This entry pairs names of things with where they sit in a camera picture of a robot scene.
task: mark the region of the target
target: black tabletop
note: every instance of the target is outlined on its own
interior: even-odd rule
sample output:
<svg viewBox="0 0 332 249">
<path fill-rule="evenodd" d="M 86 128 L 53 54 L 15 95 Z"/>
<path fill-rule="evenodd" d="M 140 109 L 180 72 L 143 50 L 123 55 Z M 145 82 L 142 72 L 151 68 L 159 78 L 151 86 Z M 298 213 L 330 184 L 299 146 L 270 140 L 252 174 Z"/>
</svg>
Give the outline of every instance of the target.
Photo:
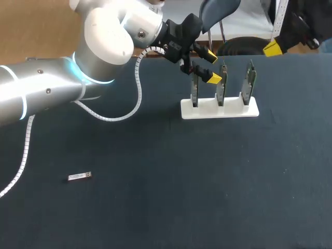
<svg viewBox="0 0 332 249">
<path fill-rule="evenodd" d="M 129 120 L 102 122 L 74 103 L 36 115 L 25 171 L 0 199 L 0 248 L 332 246 L 332 56 L 226 58 L 228 96 L 250 59 L 258 118 L 182 120 L 190 78 L 164 59 L 142 62 L 143 103 Z M 86 104 L 129 112 L 133 71 L 134 60 Z M 200 90 L 212 97 L 215 86 Z M 0 129 L 0 189 L 25 126 Z"/>
</svg>

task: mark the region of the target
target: white coiled cable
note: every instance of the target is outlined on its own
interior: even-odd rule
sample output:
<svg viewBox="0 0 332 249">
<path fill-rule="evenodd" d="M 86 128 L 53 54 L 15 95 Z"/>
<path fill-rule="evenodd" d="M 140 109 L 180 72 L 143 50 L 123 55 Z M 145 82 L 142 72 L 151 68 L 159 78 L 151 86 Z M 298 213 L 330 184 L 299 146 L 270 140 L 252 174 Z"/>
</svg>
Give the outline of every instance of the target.
<svg viewBox="0 0 332 249">
<path fill-rule="evenodd" d="M 85 104 L 83 104 L 80 101 L 75 101 L 76 104 L 78 104 L 80 107 L 82 107 L 84 110 L 86 110 L 89 114 L 91 114 L 93 117 L 106 121 L 106 122 L 117 122 L 117 121 L 122 121 L 125 120 L 127 118 L 130 118 L 131 116 L 133 116 L 137 110 L 139 109 L 141 102 L 142 102 L 142 87 L 141 87 L 141 81 L 140 81 L 140 73 L 139 73 L 139 69 L 140 69 L 140 63 L 143 57 L 145 57 L 149 52 L 154 51 L 154 52 L 158 52 L 160 54 L 165 54 L 165 51 L 162 48 L 159 47 L 150 47 L 145 49 L 140 56 L 137 58 L 136 61 L 136 65 L 135 65 L 135 79 L 136 79 L 136 84 L 137 84 L 137 91 L 138 91 L 138 98 L 137 98 L 137 103 L 135 108 L 129 112 L 128 114 L 119 117 L 119 118 L 106 118 L 103 116 L 100 116 L 99 114 L 95 113 L 93 110 L 91 110 L 90 108 L 88 108 Z"/>
<path fill-rule="evenodd" d="M 23 170 L 25 168 L 26 160 L 27 160 L 27 154 L 29 152 L 29 143 L 30 143 L 30 134 L 31 134 L 31 127 L 33 119 L 35 118 L 35 115 L 30 116 L 29 120 L 27 121 L 26 126 L 26 133 L 25 133 L 25 144 L 24 144 L 24 152 L 23 152 L 23 158 L 21 162 L 21 166 L 19 168 L 19 171 L 16 173 L 16 176 L 14 179 L 8 184 L 8 186 L 0 192 L 0 198 L 4 196 L 8 191 L 11 190 L 11 188 L 15 185 L 15 183 L 19 180 L 21 177 Z"/>
<path fill-rule="evenodd" d="M 141 87 L 140 74 L 139 74 L 140 63 L 141 63 L 142 58 L 145 57 L 151 51 L 158 52 L 160 54 L 165 54 L 165 51 L 162 48 L 159 48 L 159 47 L 150 47 L 150 48 L 145 49 L 140 54 L 140 56 L 138 57 L 138 59 L 136 61 L 136 65 L 135 65 L 135 79 L 136 79 L 136 85 L 137 85 L 137 91 L 138 91 L 138 98 L 137 98 L 137 103 L 136 103 L 135 108 L 130 113 L 128 113 L 127 115 L 124 115 L 122 117 L 119 117 L 119 118 L 105 118 L 105 117 L 102 117 L 102 116 L 98 115 L 94 111 L 92 111 L 86 105 L 82 104 L 82 102 L 75 101 L 75 103 L 78 104 L 80 107 L 82 107 L 84 110 L 86 110 L 89 114 L 91 114 L 95 118 L 103 120 L 103 121 L 107 121 L 107 122 L 122 121 L 122 120 L 125 120 L 125 119 L 133 116 L 137 112 L 137 110 L 139 109 L 139 107 L 141 105 L 141 102 L 142 102 L 142 87 Z M 19 180 L 19 178 L 21 177 L 21 175 L 22 175 L 22 173 L 24 171 L 26 160 L 27 160 L 27 154 L 29 152 L 30 134 L 31 134 L 32 122 L 33 122 L 34 118 L 35 118 L 35 115 L 30 116 L 29 120 L 27 122 L 26 134 L 25 134 L 24 152 L 23 152 L 23 158 L 22 158 L 21 166 L 20 166 L 20 168 L 19 168 L 16 176 L 13 178 L 13 180 L 8 184 L 8 186 L 4 190 L 2 190 L 0 192 L 0 198 L 3 197 L 8 191 L 11 190 L 11 188 Z"/>
</svg>

